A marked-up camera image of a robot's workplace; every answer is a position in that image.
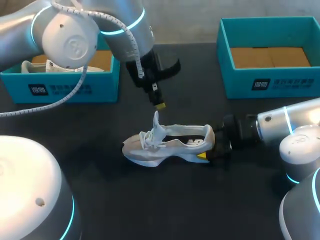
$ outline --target robotic arm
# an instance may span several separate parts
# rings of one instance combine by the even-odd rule
[[[101,33],[114,57],[126,64],[135,85],[148,93],[153,105],[164,104],[157,82],[176,75],[181,69],[180,62],[161,69],[159,56],[153,50],[154,34],[139,0],[82,0],[78,6],[74,6],[75,0],[58,3],[69,9],[80,7],[113,16],[132,32],[136,47],[115,21],[59,11],[50,0],[37,0],[18,12],[0,17],[0,72],[41,54],[63,68],[83,67],[93,57],[97,35]],[[143,77],[137,70],[135,50]]]

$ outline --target cardboard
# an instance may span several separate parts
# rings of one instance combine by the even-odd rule
[[[33,64],[43,64],[47,61],[46,55],[35,56],[32,59]],[[95,55],[89,62],[89,67],[100,68],[106,72],[109,72],[111,69],[112,62],[112,53],[110,50],[97,50]]]
[[[231,48],[234,65],[237,69],[273,68],[268,48]]]
[[[275,68],[311,67],[302,47],[269,47]]]
[[[302,47],[231,48],[237,69],[311,67]]]

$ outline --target black table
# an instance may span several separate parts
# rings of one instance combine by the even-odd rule
[[[182,70],[160,83],[167,108],[160,123],[220,124],[308,98],[227,100],[216,45],[158,45]],[[2,112],[15,106],[1,89]],[[277,149],[232,154],[229,171],[170,158],[146,168],[122,157],[121,143],[152,128],[154,108],[124,67],[117,104],[65,104],[0,119],[0,134],[48,148],[61,165],[83,218],[83,240],[281,240],[278,211],[288,190]]]

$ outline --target shoe logo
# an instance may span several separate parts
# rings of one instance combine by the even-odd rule
[[[202,144],[204,141],[202,139],[196,139],[196,140],[188,140],[187,142],[187,145],[189,146],[196,146],[196,145],[199,145],[199,144]]]

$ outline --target gray floor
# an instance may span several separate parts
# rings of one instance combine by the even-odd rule
[[[0,15],[12,13],[32,1],[0,0]],[[320,21],[319,0],[143,0],[143,2],[158,43],[215,42],[220,18],[315,16]]]

